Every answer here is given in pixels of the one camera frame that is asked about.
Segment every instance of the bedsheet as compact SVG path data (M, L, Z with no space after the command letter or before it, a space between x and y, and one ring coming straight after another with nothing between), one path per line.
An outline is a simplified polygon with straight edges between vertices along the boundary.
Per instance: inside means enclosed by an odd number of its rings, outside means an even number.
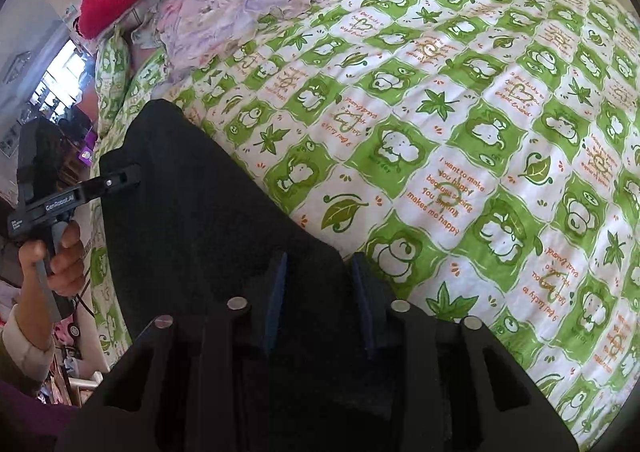
M97 159L152 95L175 102L399 297L480 317L586 450L640 371L639 39L607 0L329 0L261 18L231 56L171 85L159 50ZM99 203L92 220L115 360L128 337Z

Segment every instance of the screw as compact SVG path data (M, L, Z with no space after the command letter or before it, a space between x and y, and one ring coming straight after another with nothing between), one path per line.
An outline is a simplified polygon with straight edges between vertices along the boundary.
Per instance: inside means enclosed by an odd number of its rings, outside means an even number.
M394 300L391 302L391 309L396 313L406 313L411 309L411 304L406 300Z
M160 315L154 320L154 325L158 329L167 329L174 325L174 318L171 315Z
M465 317L463 322L465 323L465 326L472 331L477 331L480 327L482 327L482 321L478 317Z
M244 309L247 307L248 304L249 302L247 302L246 298L244 297L233 297L226 302L226 306L231 311L239 311L241 309Z

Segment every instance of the finger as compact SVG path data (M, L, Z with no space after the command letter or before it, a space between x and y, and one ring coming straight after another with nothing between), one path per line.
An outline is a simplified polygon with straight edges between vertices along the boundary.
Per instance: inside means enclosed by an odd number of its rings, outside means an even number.
M77 241L75 245L63 249L54 258L51 259L51 271L53 273L62 273L76 260L82 260L84 254L84 246L81 241Z
M66 293L69 290L72 290L78 281L80 281L79 288L82 288L82 282L84 282L84 263L81 260L77 260L71 264L62 273L51 275L49 279L47 279L49 288L59 295L63 294L61 292ZM77 291L73 291L71 295L75 295L78 291L80 290L78 289Z
M60 246L72 247L80 240L80 226L75 221L71 221L65 228L65 231L60 237Z
M41 261L47 255L47 247L42 241L27 241L20 248L18 258L23 272L27 268L33 268L36 262Z

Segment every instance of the black garment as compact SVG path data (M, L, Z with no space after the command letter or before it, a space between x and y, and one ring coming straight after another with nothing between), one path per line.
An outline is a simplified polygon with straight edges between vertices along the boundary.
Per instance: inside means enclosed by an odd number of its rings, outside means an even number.
M340 450L354 442L385 448L392 373L366 360L338 252L290 220L167 101L146 104L100 170L131 163L142 167L140 185L102 199L113 282L131 336L161 314L205 314L211 303L241 294L274 252L286 251L276 348L268 365L243 368L252 434L266 443L262 450L274 450L276 438L280 450L309 438L300 450L336 450L338 435Z

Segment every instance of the green patterned pillow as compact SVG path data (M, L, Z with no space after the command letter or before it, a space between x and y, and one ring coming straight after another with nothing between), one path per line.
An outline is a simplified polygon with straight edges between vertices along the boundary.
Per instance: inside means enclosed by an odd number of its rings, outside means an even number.
M130 54L119 27L98 49L95 92L98 94L98 136L109 132L127 92Z

